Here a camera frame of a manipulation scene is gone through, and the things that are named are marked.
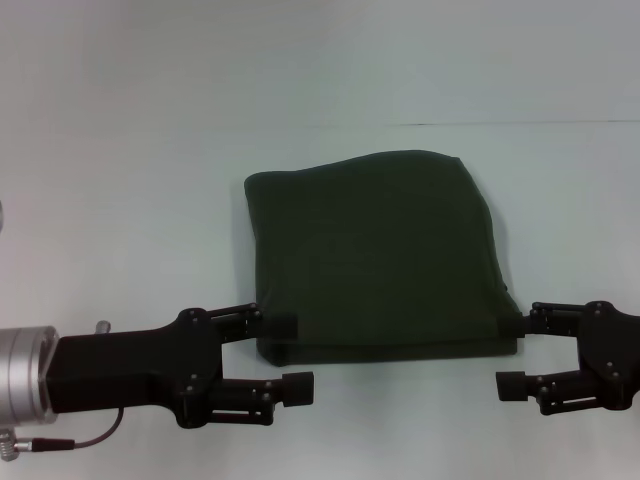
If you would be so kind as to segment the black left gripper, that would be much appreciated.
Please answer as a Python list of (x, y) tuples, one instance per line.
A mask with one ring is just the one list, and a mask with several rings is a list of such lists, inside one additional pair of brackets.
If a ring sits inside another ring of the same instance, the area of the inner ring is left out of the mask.
[(250, 303), (181, 312), (152, 330), (66, 336), (59, 340), (46, 374), (58, 414), (137, 406), (160, 406), (182, 428), (211, 423), (273, 424), (276, 406), (312, 405), (312, 372), (275, 379), (230, 379), (221, 373), (221, 342), (298, 338), (298, 319), (267, 314)]

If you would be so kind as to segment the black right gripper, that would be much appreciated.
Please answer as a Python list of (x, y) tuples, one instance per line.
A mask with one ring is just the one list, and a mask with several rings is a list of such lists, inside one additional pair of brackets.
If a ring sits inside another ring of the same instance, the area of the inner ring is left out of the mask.
[(501, 338), (576, 337), (580, 370), (548, 375), (495, 374), (503, 402), (536, 400), (542, 415), (604, 408), (627, 410), (639, 392), (639, 318), (606, 301), (534, 302), (527, 315), (497, 320)]

